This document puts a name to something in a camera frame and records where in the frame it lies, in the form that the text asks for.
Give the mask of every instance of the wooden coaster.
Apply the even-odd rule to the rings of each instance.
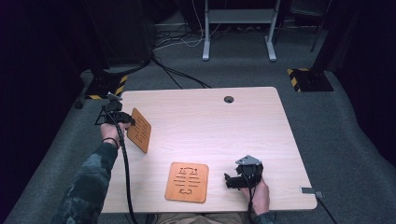
[[[151,124],[136,109],[132,111],[134,126],[128,129],[127,136],[134,142],[144,153],[149,151],[149,136],[151,135]]]
[[[204,203],[208,173],[209,168],[205,164],[172,163],[165,198],[174,201]]]

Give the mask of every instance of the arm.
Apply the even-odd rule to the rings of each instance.
[[[248,189],[241,189],[245,197],[249,200],[250,195]],[[264,179],[256,186],[256,190],[252,189],[253,211],[256,214],[254,222],[256,224],[274,224],[272,217],[269,216],[270,211],[270,190],[265,184]]]
[[[130,124],[120,124],[122,130]],[[120,139],[114,125],[101,126],[105,140],[84,162],[67,189],[51,223],[97,223],[102,212],[111,177],[111,169],[118,155]]]

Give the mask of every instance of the black chair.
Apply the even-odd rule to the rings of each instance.
[[[286,0],[279,8],[278,27],[274,44],[279,37],[280,29],[284,23],[286,16],[291,15],[294,18],[301,18],[306,21],[312,21],[312,24],[317,26],[314,45],[311,52],[314,51],[315,45],[326,19],[332,0]]]

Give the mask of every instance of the khaki pants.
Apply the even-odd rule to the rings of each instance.
[[[157,214],[155,224],[245,224],[247,213],[168,213]]]

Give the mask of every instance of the dark patterned sleeve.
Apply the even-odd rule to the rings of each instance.
[[[51,223],[97,223],[117,155],[116,147],[109,143],[93,152],[65,192]]]

